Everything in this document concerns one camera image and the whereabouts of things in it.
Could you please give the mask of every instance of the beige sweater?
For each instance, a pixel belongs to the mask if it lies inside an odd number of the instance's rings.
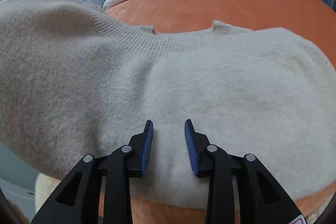
[[[205,208],[191,118],[228,153],[256,154],[293,199],[336,179],[336,73],[288,30],[215,22],[155,34],[75,0],[6,0],[0,14],[0,139],[47,175],[110,154],[151,119],[151,161],[132,195]]]

